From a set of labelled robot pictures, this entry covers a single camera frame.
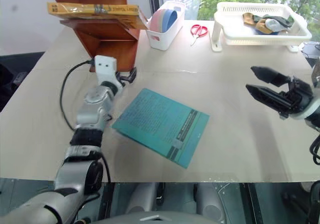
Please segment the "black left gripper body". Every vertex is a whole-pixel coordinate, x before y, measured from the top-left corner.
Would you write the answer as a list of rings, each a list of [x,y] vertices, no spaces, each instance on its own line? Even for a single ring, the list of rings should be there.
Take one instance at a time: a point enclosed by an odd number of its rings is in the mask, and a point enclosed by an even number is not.
[[[116,76],[116,79],[117,79],[122,85],[124,85],[125,82],[129,82],[129,79],[130,79],[129,76],[122,75],[122,74],[121,74],[120,72],[118,72],[118,71],[116,72],[115,76]]]

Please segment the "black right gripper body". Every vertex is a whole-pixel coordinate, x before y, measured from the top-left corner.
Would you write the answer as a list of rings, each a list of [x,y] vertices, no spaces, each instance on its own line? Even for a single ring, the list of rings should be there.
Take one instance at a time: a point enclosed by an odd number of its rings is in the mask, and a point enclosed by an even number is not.
[[[311,86],[297,77],[286,77],[288,91],[282,96],[289,103],[281,112],[282,115],[298,114],[306,109],[314,98]]]

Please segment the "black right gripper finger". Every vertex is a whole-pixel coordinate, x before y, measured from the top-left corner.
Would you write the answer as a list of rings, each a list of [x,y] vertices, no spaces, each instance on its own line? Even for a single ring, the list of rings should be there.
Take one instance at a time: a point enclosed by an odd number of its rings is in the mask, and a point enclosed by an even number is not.
[[[245,87],[250,95],[258,102],[278,113],[288,113],[288,99],[280,93],[259,85],[246,84]]]
[[[252,66],[250,69],[259,80],[267,84],[272,84],[276,87],[280,87],[291,82],[291,78],[289,76],[283,75],[280,72],[269,67]]]

